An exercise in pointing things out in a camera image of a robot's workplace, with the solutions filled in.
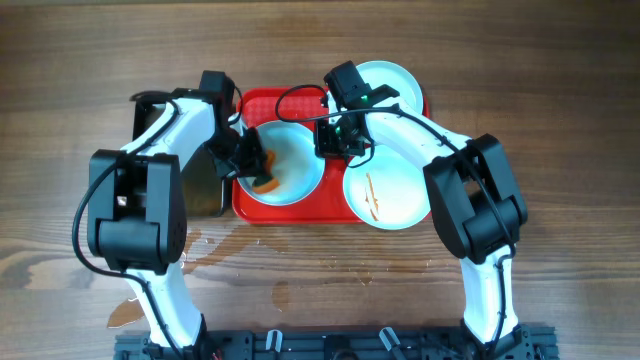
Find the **orange green sponge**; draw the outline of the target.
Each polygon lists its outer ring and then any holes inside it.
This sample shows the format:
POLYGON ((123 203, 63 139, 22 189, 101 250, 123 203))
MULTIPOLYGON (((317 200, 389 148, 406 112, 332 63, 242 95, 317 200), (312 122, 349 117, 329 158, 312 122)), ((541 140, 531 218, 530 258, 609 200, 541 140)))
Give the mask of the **orange green sponge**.
POLYGON ((262 171, 255 176, 251 189, 255 194, 266 194, 280 186, 279 180, 273 175, 272 167, 276 155, 272 150, 266 151, 266 159, 263 162, 262 171))

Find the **light blue plate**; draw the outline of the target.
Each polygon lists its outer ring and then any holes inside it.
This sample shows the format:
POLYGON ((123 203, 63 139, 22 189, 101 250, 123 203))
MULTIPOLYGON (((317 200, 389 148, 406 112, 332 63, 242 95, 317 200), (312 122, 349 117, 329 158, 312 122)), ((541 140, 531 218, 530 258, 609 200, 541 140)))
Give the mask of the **light blue plate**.
POLYGON ((372 88, 389 85, 397 90, 400 96, 415 111, 428 117, 429 104, 425 99, 422 87, 414 76, 402 66, 384 60, 374 60, 356 66, 363 80, 372 88))
POLYGON ((271 121, 257 126, 266 150, 275 154, 272 174, 279 186, 265 194, 251 189, 254 177, 238 179, 241 188, 259 203, 286 206, 308 197, 321 182, 325 160, 315 155, 313 132, 302 124, 271 121))
POLYGON ((420 171, 389 147, 376 145, 374 154, 352 157, 343 175, 347 205, 363 222, 384 230, 416 225, 430 213, 420 171))

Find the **light blue plate back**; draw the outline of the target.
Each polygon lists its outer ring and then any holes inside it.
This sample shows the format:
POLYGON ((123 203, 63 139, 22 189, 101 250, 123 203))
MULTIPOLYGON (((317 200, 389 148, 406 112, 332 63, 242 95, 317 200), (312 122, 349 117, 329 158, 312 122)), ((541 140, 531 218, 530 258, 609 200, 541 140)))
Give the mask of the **light blue plate back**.
POLYGON ((363 80, 372 88, 389 85, 397 90, 400 96, 415 111, 428 117, 429 104, 425 99, 422 87, 414 76, 402 66, 384 60, 374 60, 356 66, 363 80))

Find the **light blue plate front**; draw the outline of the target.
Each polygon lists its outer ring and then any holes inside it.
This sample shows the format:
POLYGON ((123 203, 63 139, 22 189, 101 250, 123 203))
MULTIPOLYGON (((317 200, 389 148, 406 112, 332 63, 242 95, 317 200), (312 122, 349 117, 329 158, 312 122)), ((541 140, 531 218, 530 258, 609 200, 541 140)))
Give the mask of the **light blue plate front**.
POLYGON ((430 213, 420 171, 389 147, 376 145, 374 154, 352 157, 343 175, 347 205, 363 222, 384 230, 416 225, 430 213))

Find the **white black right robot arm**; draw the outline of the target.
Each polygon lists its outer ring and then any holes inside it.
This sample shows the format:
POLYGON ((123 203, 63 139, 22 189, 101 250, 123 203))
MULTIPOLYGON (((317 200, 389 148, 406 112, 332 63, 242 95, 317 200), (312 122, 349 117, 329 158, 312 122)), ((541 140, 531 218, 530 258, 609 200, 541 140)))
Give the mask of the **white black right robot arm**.
POLYGON ((315 136, 320 155, 367 141, 422 171, 435 230, 460 260, 463 324, 485 356, 503 354, 519 325, 511 265, 528 210, 502 144, 446 130, 395 99, 322 116, 315 136))

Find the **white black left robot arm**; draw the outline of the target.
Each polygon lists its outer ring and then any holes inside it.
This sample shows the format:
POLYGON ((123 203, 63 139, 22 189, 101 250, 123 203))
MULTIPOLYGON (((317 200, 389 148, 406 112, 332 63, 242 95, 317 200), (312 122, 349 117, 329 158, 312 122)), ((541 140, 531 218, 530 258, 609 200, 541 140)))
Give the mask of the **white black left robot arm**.
POLYGON ((275 155, 254 130, 238 133, 231 91, 178 88, 132 95, 135 121, 156 119, 119 150, 98 150, 89 162, 89 187, 74 217, 71 241, 94 273, 126 280, 150 324, 137 348, 118 339, 115 358, 215 359, 219 355, 194 305, 179 264, 187 237, 181 172, 205 149, 219 178, 250 177, 252 188, 279 184, 275 155))

